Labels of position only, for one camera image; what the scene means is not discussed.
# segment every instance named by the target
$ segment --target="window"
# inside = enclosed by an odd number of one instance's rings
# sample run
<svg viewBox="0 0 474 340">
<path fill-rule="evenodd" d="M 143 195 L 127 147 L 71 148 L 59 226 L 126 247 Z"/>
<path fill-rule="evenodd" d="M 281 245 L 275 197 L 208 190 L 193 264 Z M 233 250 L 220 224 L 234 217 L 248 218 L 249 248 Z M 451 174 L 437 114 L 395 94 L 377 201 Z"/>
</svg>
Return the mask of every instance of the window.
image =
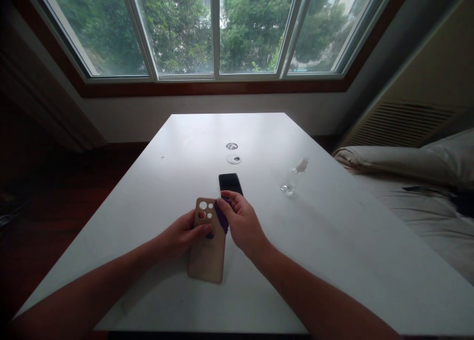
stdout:
<svg viewBox="0 0 474 340">
<path fill-rule="evenodd" d="M 390 0 L 30 1 L 87 85 L 342 80 Z"/>
</svg>

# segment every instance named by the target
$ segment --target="phone screen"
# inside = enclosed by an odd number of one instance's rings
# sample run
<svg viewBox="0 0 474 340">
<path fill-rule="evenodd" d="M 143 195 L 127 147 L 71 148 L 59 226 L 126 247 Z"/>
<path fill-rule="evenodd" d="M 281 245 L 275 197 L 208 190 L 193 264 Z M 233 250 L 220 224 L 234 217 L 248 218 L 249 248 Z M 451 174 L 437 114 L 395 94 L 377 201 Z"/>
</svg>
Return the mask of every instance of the phone screen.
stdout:
<svg viewBox="0 0 474 340">
<path fill-rule="evenodd" d="M 242 188 L 240 187 L 240 182 L 238 181 L 237 173 L 220 174 L 219 185 L 221 191 L 230 190 L 243 195 Z"/>
</svg>

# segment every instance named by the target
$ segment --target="beige phone case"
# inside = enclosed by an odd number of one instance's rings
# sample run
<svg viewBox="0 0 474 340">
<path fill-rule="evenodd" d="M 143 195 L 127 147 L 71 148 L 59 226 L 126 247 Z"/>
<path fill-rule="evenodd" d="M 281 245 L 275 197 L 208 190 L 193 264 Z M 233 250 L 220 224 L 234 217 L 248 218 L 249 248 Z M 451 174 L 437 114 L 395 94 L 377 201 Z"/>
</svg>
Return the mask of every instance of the beige phone case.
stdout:
<svg viewBox="0 0 474 340">
<path fill-rule="evenodd" d="M 206 202 L 206 208 L 199 207 L 201 202 Z M 224 270 L 224 249 L 226 246 L 226 234 L 222 229 L 214 209 L 215 199 L 198 198 L 196 201 L 196 212 L 194 214 L 194 227 L 211 223 L 212 239 L 202 238 L 191 246 L 191 257 L 189 259 L 188 276 L 203 281 L 221 283 L 222 271 Z M 204 219 L 199 218 L 199 212 L 204 211 Z"/>
</svg>

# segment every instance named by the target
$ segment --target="bottle cap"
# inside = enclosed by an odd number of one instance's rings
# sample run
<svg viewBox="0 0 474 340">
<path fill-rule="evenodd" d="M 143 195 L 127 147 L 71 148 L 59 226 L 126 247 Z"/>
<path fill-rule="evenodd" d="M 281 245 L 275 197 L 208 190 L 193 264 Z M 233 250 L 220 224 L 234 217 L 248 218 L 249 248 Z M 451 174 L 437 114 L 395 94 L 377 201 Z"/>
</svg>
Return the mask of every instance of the bottle cap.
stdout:
<svg viewBox="0 0 474 340">
<path fill-rule="evenodd" d="M 297 172 L 304 172 L 306 171 L 306 167 L 308 167 L 308 162 L 310 161 L 309 158 L 305 157 L 301 160 L 298 166 L 296 166 Z"/>
</svg>

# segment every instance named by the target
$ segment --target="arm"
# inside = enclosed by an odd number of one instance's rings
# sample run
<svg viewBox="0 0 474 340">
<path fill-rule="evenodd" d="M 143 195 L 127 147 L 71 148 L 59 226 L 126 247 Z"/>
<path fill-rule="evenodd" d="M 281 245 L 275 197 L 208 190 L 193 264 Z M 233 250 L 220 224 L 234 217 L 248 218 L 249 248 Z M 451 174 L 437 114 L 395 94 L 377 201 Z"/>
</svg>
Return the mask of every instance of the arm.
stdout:
<svg viewBox="0 0 474 340">
<path fill-rule="evenodd" d="M 232 208 L 218 200 L 231 235 L 280 293 L 313 337 L 322 339 L 399 339 L 398 334 L 362 304 L 311 274 L 279 252 L 267 239 L 249 202 L 223 191 Z"/>
<path fill-rule="evenodd" d="M 194 210 L 165 231 L 57 290 L 10 324 L 20 339 L 81 339 L 153 265 L 179 257 L 212 228 L 193 226 Z"/>
</svg>

